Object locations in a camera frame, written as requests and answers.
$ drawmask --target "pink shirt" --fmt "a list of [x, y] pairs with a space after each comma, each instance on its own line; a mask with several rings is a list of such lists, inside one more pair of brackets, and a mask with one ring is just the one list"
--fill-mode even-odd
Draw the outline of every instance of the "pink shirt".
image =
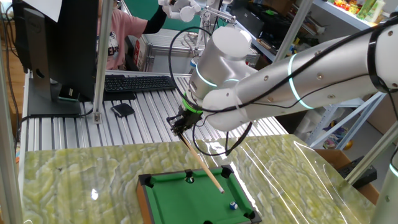
[[[128, 35], [140, 38], [148, 21], [114, 9], [111, 33], [109, 34], [108, 61], [106, 69], [117, 69], [124, 62], [124, 39]], [[98, 19], [97, 35], [100, 34], [101, 19]]]

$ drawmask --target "pool cue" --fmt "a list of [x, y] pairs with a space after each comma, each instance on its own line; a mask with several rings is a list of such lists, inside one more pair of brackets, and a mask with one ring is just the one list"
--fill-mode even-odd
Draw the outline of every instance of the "pool cue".
[[200, 157], [198, 156], [198, 153], [192, 148], [192, 146], [188, 142], [188, 140], [185, 139], [185, 137], [182, 134], [180, 134], [179, 137], [180, 137], [181, 141], [183, 141], [184, 144], [188, 147], [189, 151], [194, 156], [194, 158], [199, 162], [201, 168], [206, 172], [207, 176], [209, 176], [211, 181], [213, 181], [213, 183], [216, 185], [218, 190], [223, 194], [225, 192], [224, 189], [222, 188], [220, 183], [217, 181], [216, 177], [214, 177], [214, 175], [210, 172], [209, 168], [207, 168], [206, 164], [200, 159]]

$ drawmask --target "person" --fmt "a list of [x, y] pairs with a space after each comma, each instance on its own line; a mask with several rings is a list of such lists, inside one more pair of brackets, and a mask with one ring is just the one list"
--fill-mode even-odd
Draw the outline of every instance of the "person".
[[[140, 38], [142, 34], [155, 34], [164, 25], [166, 13], [162, 6], [159, 6], [152, 18], [147, 21], [117, 9], [119, 1], [114, 1], [112, 12], [112, 25], [109, 33], [109, 48], [106, 69], [123, 69], [124, 67], [124, 39], [128, 35]], [[97, 35], [100, 34], [101, 27], [102, 0], [99, 0], [98, 7], [98, 29]]]

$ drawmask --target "marble tabletop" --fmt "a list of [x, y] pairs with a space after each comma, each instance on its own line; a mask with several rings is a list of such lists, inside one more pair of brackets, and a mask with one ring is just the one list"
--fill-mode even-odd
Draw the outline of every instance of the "marble tabletop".
[[[224, 139], [199, 145], [224, 151]], [[200, 156], [231, 165], [263, 223], [370, 222], [374, 205], [295, 136], [248, 137], [228, 157]], [[138, 175], [199, 168], [182, 142], [26, 152], [24, 221], [142, 223]]]

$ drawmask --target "black sleeve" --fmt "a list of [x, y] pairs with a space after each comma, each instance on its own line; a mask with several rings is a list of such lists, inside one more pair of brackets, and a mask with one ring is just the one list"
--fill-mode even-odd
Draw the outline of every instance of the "black sleeve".
[[159, 6], [154, 16], [148, 21], [144, 34], [156, 34], [159, 32], [166, 21], [166, 17], [167, 15], [163, 11], [162, 6]]

